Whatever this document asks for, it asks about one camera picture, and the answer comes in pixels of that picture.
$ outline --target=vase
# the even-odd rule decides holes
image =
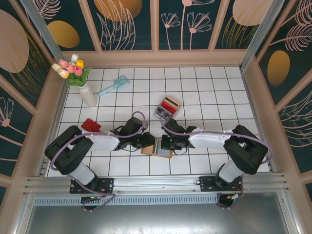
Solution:
[[[90,107],[94,107],[97,104],[97,99],[94,96],[94,94],[92,93],[92,90],[90,89],[90,87],[88,86],[88,84],[86,83],[85,85],[83,85],[82,87],[78,87],[79,88],[79,92],[81,93],[83,100],[90,106]]]

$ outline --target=toy shovel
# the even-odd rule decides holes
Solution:
[[[121,76],[114,81],[114,85],[102,90],[101,92],[98,93],[98,95],[101,97],[102,95],[108,93],[112,89],[120,88],[121,86],[125,85],[126,83],[130,83],[130,82],[127,80],[127,78],[125,76]]]

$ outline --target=pink tulip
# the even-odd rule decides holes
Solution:
[[[80,67],[74,67],[74,74],[76,75],[76,76],[81,76],[82,75],[82,69],[80,68]]]
[[[74,66],[68,64],[68,65],[66,66],[66,70],[67,70],[69,73],[73,73],[73,72],[74,72]]]
[[[66,66],[68,65],[68,62],[66,62],[65,60],[60,59],[58,61],[59,65],[63,68],[66,69]]]

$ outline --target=artificial tulip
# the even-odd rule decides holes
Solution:
[[[71,61],[72,61],[72,62],[77,62],[77,60],[78,60],[78,55],[73,54],[73,55],[72,55]]]
[[[66,70],[67,70],[69,73],[73,73],[73,72],[74,72],[74,66],[68,64],[68,65],[66,66]]]
[[[78,77],[81,76],[82,75],[81,67],[78,67],[78,66],[74,67],[74,74]]]
[[[60,59],[58,61],[59,65],[63,68],[66,69],[66,66],[68,65],[68,62],[66,62],[65,60]]]
[[[53,70],[56,71],[56,72],[59,72],[59,70],[62,69],[62,67],[61,67],[60,65],[56,64],[56,63],[53,63],[51,67],[52,67]]]
[[[84,68],[83,61],[82,61],[81,59],[77,60],[76,66],[78,66],[78,67],[80,67],[81,69],[83,69],[83,68]]]
[[[66,71],[66,70],[63,70],[63,69],[59,70],[59,71],[58,71],[58,74],[59,74],[63,79],[67,79],[67,78],[69,77],[69,72]]]

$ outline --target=gold circle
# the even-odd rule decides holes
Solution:
[[[235,0],[233,18],[240,25],[258,25],[268,11],[271,2],[272,0]]]
[[[27,34],[21,24],[9,13],[0,10],[0,67],[17,73],[28,61]]]
[[[94,0],[97,9],[109,20],[126,21],[127,18],[122,12],[119,2],[125,11],[129,10],[132,18],[136,17],[142,9],[142,0]]]
[[[269,82],[278,86],[286,79],[289,72],[291,61],[286,52],[278,50],[275,51],[268,64],[268,79]]]
[[[48,28],[58,45],[73,48],[79,44],[79,35],[70,24],[56,20],[49,23]]]

